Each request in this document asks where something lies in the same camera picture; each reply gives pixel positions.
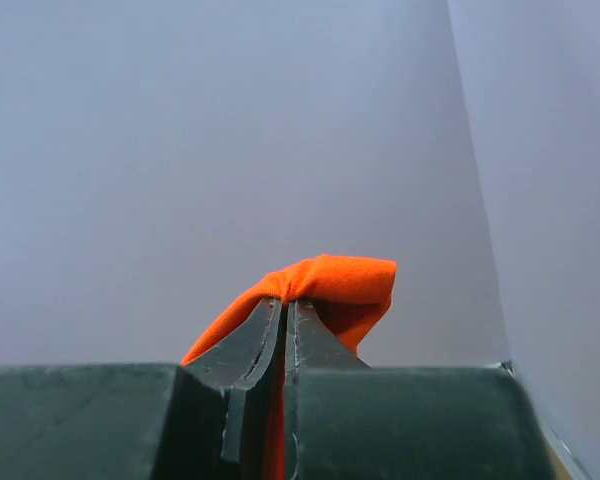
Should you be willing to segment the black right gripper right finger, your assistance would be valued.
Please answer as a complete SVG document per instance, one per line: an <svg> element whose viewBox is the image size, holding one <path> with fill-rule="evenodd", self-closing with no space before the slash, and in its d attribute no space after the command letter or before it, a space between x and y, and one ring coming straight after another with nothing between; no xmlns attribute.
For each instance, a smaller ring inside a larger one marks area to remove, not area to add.
<svg viewBox="0 0 600 480"><path fill-rule="evenodd" d="M496 367L372 368L308 302L287 316L289 479L551 479L523 387Z"/></svg>

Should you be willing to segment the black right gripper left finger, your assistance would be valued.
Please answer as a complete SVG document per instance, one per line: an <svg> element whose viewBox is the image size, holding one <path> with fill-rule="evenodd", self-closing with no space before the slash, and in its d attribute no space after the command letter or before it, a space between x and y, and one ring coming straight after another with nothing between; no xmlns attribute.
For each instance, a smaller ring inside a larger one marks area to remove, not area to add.
<svg viewBox="0 0 600 480"><path fill-rule="evenodd" d="M0 367L0 479L260 479L283 307L185 366Z"/></svg>

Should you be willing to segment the orange t shirt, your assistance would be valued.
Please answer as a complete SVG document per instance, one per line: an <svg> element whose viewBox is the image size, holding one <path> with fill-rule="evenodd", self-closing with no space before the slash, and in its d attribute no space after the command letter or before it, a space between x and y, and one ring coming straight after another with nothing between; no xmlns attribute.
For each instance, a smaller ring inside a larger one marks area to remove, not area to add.
<svg viewBox="0 0 600 480"><path fill-rule="evenodd" d="M353 354L391 305L397 264L366 257L322 254L270 272L240 294L196 340L181 363L206 353L247 320L258 302L284 306L308 299L335 337Z"/></svg>

